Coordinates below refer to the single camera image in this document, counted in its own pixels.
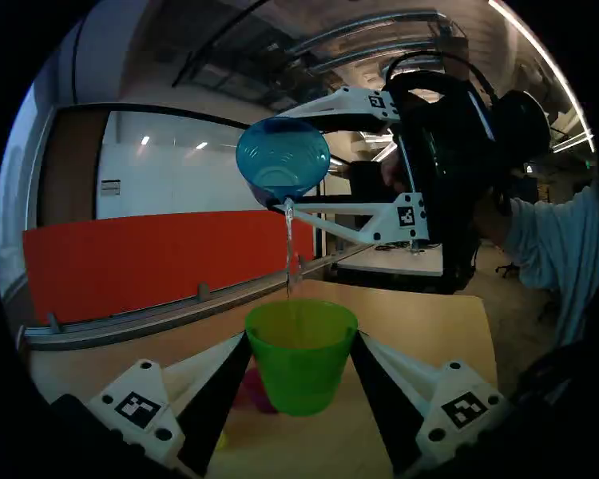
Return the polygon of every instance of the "desk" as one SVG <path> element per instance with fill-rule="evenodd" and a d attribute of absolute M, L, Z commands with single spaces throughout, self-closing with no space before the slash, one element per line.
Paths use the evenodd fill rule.
<path fill-rule="evenodd" d="M 405 248 L 377 251 L 369 247 L 337 263 L 337 268 L 393 275 L 441 276 L 442 245 L 413 254 Z"/>
<path fill-rule="evenodd" d="M 299 297 L 342 304 L 359 329 L 433 366 L 460 358 L 486 381 L 497 384 L 493 344 L 482 301 L 376 290 L 305 280 Z M 62 393 L 89 400 L 139 358 L 163 367 L 244 329 L 256 304 L 283 299 L 277 291 L 252 303 L 146 338 L 90 350 L 34 351 L 31 374 L 49 401 Z M 371 408 L 349 359 L 333 404 L 309 418 L 265 415 L 253 407 L 234 409 L 224 426 L 228 445 L 208 467 L 215 477 L 393 477 Z"/>

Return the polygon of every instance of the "red partition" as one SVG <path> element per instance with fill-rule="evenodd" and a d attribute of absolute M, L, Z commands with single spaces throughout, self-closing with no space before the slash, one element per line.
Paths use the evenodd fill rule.
<path fill-rule="evenodd" d="M 312 228 L 293 224 L 294 246 L 313 257 Z M 286 264 L 284 217 L 204 212 L 59 224 L 24 232 L 36 318 L 74 323 L 242 283 Z"/>

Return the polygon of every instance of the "green cup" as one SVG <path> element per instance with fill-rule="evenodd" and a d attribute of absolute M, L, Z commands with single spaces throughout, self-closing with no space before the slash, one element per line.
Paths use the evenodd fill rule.
<path fill-rule="evenodd" d="M 326 409 L 356 331 L 348 309 L 316 299 L 276 301 L 248 313 L 246 333 L 271 404 L 291 416 Z"/>

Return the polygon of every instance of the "ceiling light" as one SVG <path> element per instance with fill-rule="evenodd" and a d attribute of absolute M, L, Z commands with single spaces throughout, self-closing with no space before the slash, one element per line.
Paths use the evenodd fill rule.
<path fill-rule="evenodd" d="M 513 26 L 518 30 L 518 32 L 520 34 L 522 34 L 524 37 L 526 37 L 526 40 L 528 40 L 528 42 L 530 42 L 530 44 L 541 55 L 541 58 L 544 59 L 544 61 L 548 64 L 550 69 L 553 70 L 554 76 L 557 78 L 561 87 L 564 89 L 566 96 L 570 100 L 570 103 L 572 103 L 574 111 L 577 113 L 577 116 L 579 117 L 579 121 L 581 122 L 581 126 L 583 127 L 584 131 L 588 133 L 588 136 L 585 138 L 585 140 L 587 140 L 588 143 L 590 144 L 590 151 L 594 152 L 593 136 L 589 134 L 590 130 L 588 128 L 588 123 L 586 122 L 585 117 L 584 117 L 583 108 L 581 107 L 581 105 L 579 105 L 579 101 L 577 101 L 577 97 L 574 96 L 573 90 L 570 89 L 570 85 L 568 84 L 568 81 L 565 79 L 564 74 L 561 72 L 561 70 L 559 69 L 557 64 L 550 57 L 548 52 L 546 52 L 544 50 L 544 47 L 541 45 L 541 43 L 539 43 L 539 40 L 537 40 L 530 33 L 530 31 L 528 29 L 526 29 L 526 27 L 523 26 L 519 22 L 519 20 L 517 20 L 515 18 L 514 14 L 509 12 L 504 6 L 500 5 L 495 0 L 488 0 L 488 5 L 492 6 L 506 20 L 508 20 L 508 22 L 512 23 Z"/>
<path fill-rule="evenodd" d="M 388 141 L 393 141 L 392 135 L 379 135 L 376 137 L 366 137 L 364 141 L 367 143 L 387 143 Z"/>
<path fill-rule="evenodd" d="M 555 152 L 555 150 L 557 151 L 563 151 L 565 149 L 570 148 L 571 146 L 575 145 L 575 144 L 580 144 L 580 140 L 586 140 L 585 137 L 585 132 L 581 132 L 578 135 L 575 135 L 572 138 L 569 138 L 568 140 L 562 141 L 559 144 L 556 144 L 553 146 L 553 152 Z"/>
<path fill-rule="evenodd" d="M 395 144 L 395 143 L 389 144 L 385 149 L 383 149 L 381 152 L 379 152 L 379 154 L 375 158 L 373 158 L 373 161 L 381 161 L 381 160 L 383 160 L 388 155 L 390 155 L 391 153 L 393 153 L 396 148 L 397 148 L 397 144 Z"/>
<path fill-rule="evenodd" d="M 574 143 L 568 143 L 566 146 L 564 146 L 563 144 L 558 144 L 557 146 L 553 146 L 553 153 L 559 153 L 562 152 L 568 148 L 572 148 L 574 145 L 576 144 L 580 144 L 583 143 L 584 141 L 588 140 L 590 137 L 586 138 L 580 138 L 579 140 L 575 141 Z"/>

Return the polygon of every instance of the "blue bowl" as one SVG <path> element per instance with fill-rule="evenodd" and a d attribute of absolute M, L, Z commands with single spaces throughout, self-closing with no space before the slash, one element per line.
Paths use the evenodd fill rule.
<path fill-rule="evenodd" d="M 297 200 L 328 173 L 331 152 L 305 121 L 273 117 L 250 126 L 237 144 L 237 168 L 263 206 Z"/>

